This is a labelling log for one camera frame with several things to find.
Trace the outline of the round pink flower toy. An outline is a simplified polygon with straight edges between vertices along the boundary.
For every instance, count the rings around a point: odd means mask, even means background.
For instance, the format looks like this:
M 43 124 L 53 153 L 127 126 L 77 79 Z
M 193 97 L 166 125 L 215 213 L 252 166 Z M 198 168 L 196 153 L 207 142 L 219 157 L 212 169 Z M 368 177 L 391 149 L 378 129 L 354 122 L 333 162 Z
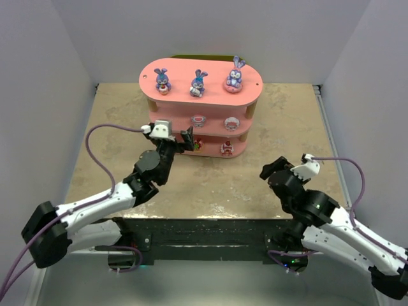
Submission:
M 197 138 L 194 140 L 194 152 L 199 153 L 203 150 L 205 142 L 202 138 Z

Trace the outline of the pink pig toy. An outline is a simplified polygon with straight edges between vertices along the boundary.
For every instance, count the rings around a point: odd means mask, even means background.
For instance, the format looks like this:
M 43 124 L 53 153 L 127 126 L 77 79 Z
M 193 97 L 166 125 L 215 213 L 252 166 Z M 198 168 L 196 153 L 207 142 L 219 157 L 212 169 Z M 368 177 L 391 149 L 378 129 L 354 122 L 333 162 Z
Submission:
M 191 117 L 191 124 L 195 128 L 202 128 L 206 123 L 207 118 L 204 115 L 193 115 Z

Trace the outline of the red white strawberry toy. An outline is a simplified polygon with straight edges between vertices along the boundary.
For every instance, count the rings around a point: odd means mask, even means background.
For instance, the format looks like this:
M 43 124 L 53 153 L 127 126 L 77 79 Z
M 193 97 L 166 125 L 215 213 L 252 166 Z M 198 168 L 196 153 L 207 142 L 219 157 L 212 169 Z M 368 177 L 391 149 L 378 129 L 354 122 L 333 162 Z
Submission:
M 220 147 L 221 156 L 232 156 L 234 153 L 234 146 L 230 141 L 224 142 Z

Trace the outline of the pink white toy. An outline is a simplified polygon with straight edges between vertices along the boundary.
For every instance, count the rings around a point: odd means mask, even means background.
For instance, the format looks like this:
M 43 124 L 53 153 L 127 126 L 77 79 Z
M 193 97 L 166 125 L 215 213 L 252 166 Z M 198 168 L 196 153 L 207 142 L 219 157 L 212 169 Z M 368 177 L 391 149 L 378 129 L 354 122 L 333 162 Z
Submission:
M 240 127 L 240 120 L 236 117 L 228 117 L 224 120 L 224 127 L 227 131 L 236 131 Z

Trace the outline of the purple bunny with bottle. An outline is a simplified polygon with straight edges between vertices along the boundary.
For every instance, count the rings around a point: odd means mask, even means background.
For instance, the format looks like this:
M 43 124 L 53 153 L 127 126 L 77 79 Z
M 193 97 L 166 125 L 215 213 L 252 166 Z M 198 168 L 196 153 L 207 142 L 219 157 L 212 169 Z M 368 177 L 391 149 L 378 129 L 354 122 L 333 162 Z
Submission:
M 208 76 L 206 71 L 202 71 L 201 69 L 197 69 L 195 71 L 195 78 L 191 82 L 191 86 L 189 88 L 189 93 L 193 97 L 201 98 L 205 88 L 203 79 Z

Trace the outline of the purple bunny with cupcake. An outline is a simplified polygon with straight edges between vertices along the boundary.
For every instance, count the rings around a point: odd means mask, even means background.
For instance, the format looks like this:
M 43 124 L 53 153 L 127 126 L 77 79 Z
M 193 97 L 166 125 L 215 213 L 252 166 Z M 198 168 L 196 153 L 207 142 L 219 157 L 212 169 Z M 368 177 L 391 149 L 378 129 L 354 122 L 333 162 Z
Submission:
M 171 91 L 171 83 L 169 81 L 166 68 L 155 68 L 154 72 L 156 77 L 156 89 L 162 95 L 167 95 Z

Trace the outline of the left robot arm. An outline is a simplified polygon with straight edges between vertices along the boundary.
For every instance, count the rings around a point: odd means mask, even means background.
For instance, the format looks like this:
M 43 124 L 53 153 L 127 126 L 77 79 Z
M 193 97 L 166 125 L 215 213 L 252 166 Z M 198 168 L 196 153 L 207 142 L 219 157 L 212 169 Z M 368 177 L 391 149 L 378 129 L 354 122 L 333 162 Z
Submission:
M 170 122 L 157 120 L 138 129 L 155 149 L 144 151 L 133 171 L 111 188 L 86 199 L 54 206 L 39 204 L 22 230 L 25 249 L 38 268 L 48 268 L 76 249 L 74 235 L 93 229 L 100 219 L 151 200 L 167 183 L 176 154 L 194 150 L 193 128 L 173 136 Z

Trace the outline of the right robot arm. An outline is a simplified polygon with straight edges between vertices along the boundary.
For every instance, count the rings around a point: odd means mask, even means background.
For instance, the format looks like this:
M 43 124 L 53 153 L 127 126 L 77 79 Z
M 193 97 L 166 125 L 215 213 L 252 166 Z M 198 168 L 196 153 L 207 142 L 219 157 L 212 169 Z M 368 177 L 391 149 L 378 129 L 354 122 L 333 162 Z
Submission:
M 280 199 L 292 216 L 289 225 L 273 236 L 283 248 L 279 254 L 297 257 L 321 252 L 369 273 L 371 284 L 394 300 L 407 295 L 407 249 L 393 244 L 357 221 L 354 210 L 346 210 L 322 191 L 304 186 L 320 172 L 322 158 L 304 154 L 298 166 L 281 156 L 263 166 L 260 178 Z

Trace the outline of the pink three-tier shelf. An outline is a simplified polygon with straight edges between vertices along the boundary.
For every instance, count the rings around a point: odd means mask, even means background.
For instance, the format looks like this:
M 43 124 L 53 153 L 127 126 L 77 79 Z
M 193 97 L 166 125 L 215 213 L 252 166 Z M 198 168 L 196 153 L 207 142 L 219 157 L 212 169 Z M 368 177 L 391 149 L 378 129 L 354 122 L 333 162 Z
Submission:
M 220 158 L 237 157 L 247 147 L 247 135 L 252 126 L 256 103 L 263 89 L 261 75 L 251 66 L 242 68 L 240 92 L 232 94 L 224 89 L 228 73 L 233 69 L 233 62 L 207 61 L 194 59 L 162 58 L 152 61 L 140 73 L 139 86 L 147 98 L 149 117 L 152 122 L 160 119 L 170 120 L 173 134 L 180 139 L 180 132 L 191 124 L 193 115 L 204 115 L 207 120 L 203 127 L 193 126 L 194 140 L 202 138 L 205 142 L 201 152 L 191 152 L 193 156 Z M 155 68 L 166 68 L 171 91 L 167 95 L 156 89 Z M 195 71 L 201 69 L 208 76 L 203 79 L 205 91 L 201 98 L 189 93 Z M 236 131 L 227 131 L 224 120 L 236 117 L 240 127 Z M 234 146 L 232 156 L 221 156 L 220 147 L 230 141 Z

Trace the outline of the green board behind shelf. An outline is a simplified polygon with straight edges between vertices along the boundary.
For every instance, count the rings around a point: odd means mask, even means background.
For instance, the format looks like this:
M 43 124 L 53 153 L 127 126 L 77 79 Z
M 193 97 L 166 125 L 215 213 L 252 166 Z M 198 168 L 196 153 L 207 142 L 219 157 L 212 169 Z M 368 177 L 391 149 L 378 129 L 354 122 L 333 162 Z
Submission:
M 171 58 L 232 62 L 234 56 L 233 55 L 217 55 L 217 54 L 178 54 L 178 55 L 172 55 Z

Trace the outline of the black base frame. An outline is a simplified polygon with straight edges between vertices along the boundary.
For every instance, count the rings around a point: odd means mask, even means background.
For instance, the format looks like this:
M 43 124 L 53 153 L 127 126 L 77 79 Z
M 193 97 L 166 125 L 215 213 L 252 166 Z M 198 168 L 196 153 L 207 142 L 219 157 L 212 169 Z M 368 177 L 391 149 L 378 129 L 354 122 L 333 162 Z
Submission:
M 276 239 L 290 226 L 289 219 L 130 219 L 113 218 L 121 236 L 113 246 L 96 246 L 97 251 L 119 252 L 138 249 L 143 265 L 159 260 L 260 261 L 307 266 L 300 242 L 279 244 Z

